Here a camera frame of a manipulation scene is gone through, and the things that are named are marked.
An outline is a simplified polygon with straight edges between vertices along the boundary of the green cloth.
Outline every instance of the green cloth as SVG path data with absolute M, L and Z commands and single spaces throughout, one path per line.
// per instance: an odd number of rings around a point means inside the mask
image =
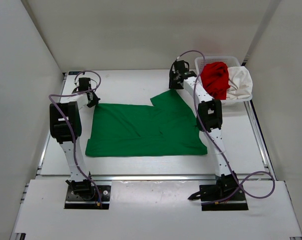
M 175 90 L 153 97 L 151 102 L 153 106 L 98 104 L 85 154 L 90 157 L 207 154 L 199 139 L 195 116 Z

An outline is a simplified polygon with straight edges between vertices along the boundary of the plastic basket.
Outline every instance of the plastic basket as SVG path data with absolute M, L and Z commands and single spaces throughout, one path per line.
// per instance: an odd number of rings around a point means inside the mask
M 206 56 L 205 57 L 205 64 L 210 64 L 210 63 L 214 63 L 214 62 L 223 62 L 225 63 L 228 68 L 229 67 L 236 67 L 236 66 L 241 66 L 239 61 L 236 59 L 236 57 L 232 57 L 232 56 Z M 203 69 L 204 67 L 204 62 L 203 62 L 203 58 L 202 57 L 198 57 L 195 59 L 195 68 L 196 68 L 196 72 L 197 74 L 200 74 L 200 70 Z M 238 103 L 242 103 L 245 101 L 250 101 L 252 99 L 252 94 L 248 97 L 248 98 L 244 98 L 244 99 L 230 99 L 230 100 L 221 100 L 221 103 L 223 106 L 231 106 L 233 104 Z

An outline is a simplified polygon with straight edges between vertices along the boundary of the black mounting plate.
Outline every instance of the black mounting plate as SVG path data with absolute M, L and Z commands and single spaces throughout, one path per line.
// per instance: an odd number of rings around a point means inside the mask
M 205 189 L 211 188 L 215 185 L 200 185 L 200 191 L 205 192 Z M 227 203 L 219 203 L 219 204 L 203 204 L 203 202 L 210 202 L 217 199 L 225 198 L 230 195 L 231 192 L 228 192 L 224 196 L 219 196 L 218 194 L 204 195 L 201 197 L 201 205 L 202 211 L 243 211 L 249 210 L 245 198 L 245 194 L 239 190 L 234 196 L 232 196 Z
M 79 195 L 73 194 L 72 188 L 69 186 L 67 188 L 66 198 L 65 198 L 65 209 L 100 209 L 108 210 L 110 207 L 110 197 L 111 197 L 111 186 L 110 185 L 97 185 L 98 189 L 102 195 L 102 204 L 97 206 L 95 203 L 95 197 L 90 200 L 84 200 Z

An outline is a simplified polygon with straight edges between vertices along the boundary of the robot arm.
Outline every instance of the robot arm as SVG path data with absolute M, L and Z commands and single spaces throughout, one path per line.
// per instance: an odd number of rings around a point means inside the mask
M 195 83 L 194 76 L 184 80 L 183 87 L 185 90 L 187 90 L 191 96 L 193 96 L 194 91 L 194 83 Z M 208 124 L 204 123 L 204 126 L 206 127 L 206 130 L 208 131 L 208 134 L 211 136 L 211 138 L 215 141 L 215 143 L 220 147 L 220 149 L 225 152 L 224 143 L 222 140 L 222 114 L 221 114 L 221 102 L 214 100 L 213 97 L 211 97 L 206 90 L 202 87 L 202 85 L 198 84 L 198 86 L 195 89 L 195 95 L 196 95 L 196 103 L 199 106 L 198 111 L 199 114 L 202 114 L 203 112 L 207 111 L 207 117 L 210 117 L 210 114 L 213 114 L 212 117 L 218 119 L 217 126 L 208 126 Z M 214 115 L 214 111 L 210 110 L 210 108 L 215 108 L 215 111 L 219 111 L 216 108 L 220 109 L 220 113 L 216 113 Z M 208 139 L 209 143 L 209 149 L 211 150 L 211 154 L 214 156 L 214 169 L 215 169 L 215 175 L 217 177 L 221 177 L 224 175 L 229 175 L 230 170 L 225 164 L 224 158 L 221 156 L 220 151 L 213 145 L 210 139 Z
M 57 142 L 63 149 L 70 168 L 71 176 L 66 182 L 72 188 L 74 194 L 88 198 L 94 193 L 94 188 L 91 186 L 90 181 L 88 181 L 87 178 L 79 170 L 80 168 L 86 176 L 90 177 L 90 172 L 86 168 L 80 147 L 82 125 L 79 110 L 84 106 L 88 106 L 89 108 L 95 106 L 96 104 L 98 104 L 100 99 L 92 91 L 74 95 L 76 93 L 92 89 L 90 78 L 79 78 L 78 86 L 76 87 L 76 89 L 78 89 L 78 92 L 73 91 L 73 94 L 66 99 L 65 103 L 58 103 L 57 105 L 66 115 L 68 121 L 72 126 L 72 130 L 76 139 L 75 155 L 77 165 L 74 159 L 74 143 L 70 129 L 53 104 L 50 105 L 50 131 L 52 137 L 57 140 Z
M 220 150 L 224 153 L 225 147 L 222 140 L 222 105 L 221 101 L 210 96 L 201 84 L 197 84 L 194 94 L 196 74 L 189 70 L 189 64 L 183 60 L 175 61 L 170 70 L 170 89 L 185 89 L 188 91 L 197 104 L 197 126 L 200 131 L 205 132 L 209 142 L 209 150 L 212 153 L 215 168 L 216 185 L 196 192 L 189 197 L 189 200 L 203 199 L 203 196 L 214 196 L 213 199 L 221 199 L 234 191 L 238 184 L 230 172 Z M 213 144 L 214 141 L 220 148 L 218 150 Z

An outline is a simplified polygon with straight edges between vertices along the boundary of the white surface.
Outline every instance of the white surface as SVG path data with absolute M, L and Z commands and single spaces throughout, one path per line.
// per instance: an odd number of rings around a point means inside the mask
M 0 240 L 10 238 L 63 75 L 22 3 L 0 0 Z
M 214 63 L 214 62 L 223 62 L 225 63 L 228 68 L 230 67 L 240 67 L 240 63 L 239 61 L 232 56 L 206 56 L 205 57 L 205 64 L 210 64 L 210 63 Z M 198 57 L 195 59 L 195 68 L 196 68 L 196 74 L 200 74 L 200 71 L 204 68 L 204 61 L 203 61 L 203 57 Z M 250 101 L 252 99 L 252 94 L 250 94 L 250 96 L 246 97 L 246 98 L 242 98 L 242 99 L 227 99 L 227 100 L 221 100 L 221 103 L 223 106 L 232 106 L 236 103 L 242 103 L 245 101 Z
M 102 77 L 96 91 L 102 103 L 151 105 L 150 98 L 168 90 L 169 70 L 113 70 L 98 71 Z M 96 79 L 93 73 L 86 76 Z M 75 87 L 75 76 L 68 76 L 64 88 L 69 94 Z M 179 91 L 187 104 L 193 107 L 193 98 L 185 90 Z M 86 149 L 91 135 L 93 108 L 82 108 L 81 148 Z M 238 174 L 264 170 L 262 158 L 243 104 L 223 109 L 222 136 L 231 166 Z M 214 174 L 211 156 L 158 156 L 158 157 L 87 157 L 84 161 L 93 175 L 164 175 L 164 174 Z M 53 138 L 50 138 L 43 175 L 69 175 L 70 171 L 64 152 Z
M 302 229 L 302 0 L 283 0 L 246 65 L 277 177 Z
M 244 187 L 263 195 L 272 182 Z M 16 232 L 26 240 L 47 239 L 250 239 L 288 240 L 301 236 L 285 184 L 277 182 L 267 199 L 248 197 L 248 211 L 202 212 L 187 197 L 198 182 L 113 182 L 109 210 L 64 209 L 67 184 L 61 180 L 30 183 Z
M 271 0 L 25 1 L 67 72 L 169 69 L 190 49 L 242 62 Z

